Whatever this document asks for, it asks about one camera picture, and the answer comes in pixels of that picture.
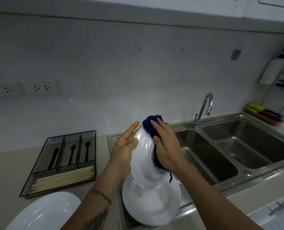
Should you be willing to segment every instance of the faucet handle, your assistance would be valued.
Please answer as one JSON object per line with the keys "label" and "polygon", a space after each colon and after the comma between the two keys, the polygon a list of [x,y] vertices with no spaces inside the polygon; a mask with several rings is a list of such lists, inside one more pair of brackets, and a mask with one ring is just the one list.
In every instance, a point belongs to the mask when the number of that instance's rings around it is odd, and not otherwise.
{"label": "faucet handle", "polygon": [[195,119],[194,119],[194,123],[196,122],[196,119],[198,118],[198,113],[195,114]]}

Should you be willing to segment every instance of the soap dispenser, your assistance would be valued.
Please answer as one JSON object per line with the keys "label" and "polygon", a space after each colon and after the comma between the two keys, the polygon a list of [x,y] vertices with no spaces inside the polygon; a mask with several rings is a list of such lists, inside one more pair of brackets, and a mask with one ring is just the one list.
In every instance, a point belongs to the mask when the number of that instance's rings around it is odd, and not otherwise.
{"label": "soap dispenser", "polygon": [[284,49],[282,54],[280,54],[276,59],[270,61],[259,83],[265,85],[271,85],[278,76],[278,74],[280,73],[283,66],[284,66]]}

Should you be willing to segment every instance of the sink drain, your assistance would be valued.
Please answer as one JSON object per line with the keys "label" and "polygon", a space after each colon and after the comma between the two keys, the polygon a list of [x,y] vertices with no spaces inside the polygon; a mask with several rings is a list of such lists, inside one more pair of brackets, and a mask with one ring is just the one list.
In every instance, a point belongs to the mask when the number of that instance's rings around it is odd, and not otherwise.
{"label": "sink drain", "polygon": [[235,154],[230,153],[230,156],[234,158],[237,162],[239,162],[239,158]]}

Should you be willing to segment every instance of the wire cutlery organizer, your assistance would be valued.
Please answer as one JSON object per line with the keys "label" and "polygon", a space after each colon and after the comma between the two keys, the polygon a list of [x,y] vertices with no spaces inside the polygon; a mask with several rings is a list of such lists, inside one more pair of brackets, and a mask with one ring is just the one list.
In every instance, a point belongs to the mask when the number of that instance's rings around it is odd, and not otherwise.
{"label": "wire cutlery organizer", "polygon": [[[37,180],[56,177],[56,174],[69,174],[69,171],[89,167],[92,173],[68,185],[43,191],[34,190]],[[80,185],[96,179],[96,131],[85,131],[70,135],[60,135],[46,139],[36,163],[20,193],[20,197],[34,198],[68,187]]]}

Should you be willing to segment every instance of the power socket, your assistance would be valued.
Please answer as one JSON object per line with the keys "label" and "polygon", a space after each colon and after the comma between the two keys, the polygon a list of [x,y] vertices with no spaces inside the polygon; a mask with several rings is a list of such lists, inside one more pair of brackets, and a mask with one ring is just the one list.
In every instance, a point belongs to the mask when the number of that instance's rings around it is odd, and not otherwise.
{"label": "power socket", "polygon": [[20,97],[22,92],[18,83],[0,83],[0,98]]}
{"label": "power socket", "polygon": [[59,93],[56,81],[23,82],[25,94],[29,96],[53,95]]}

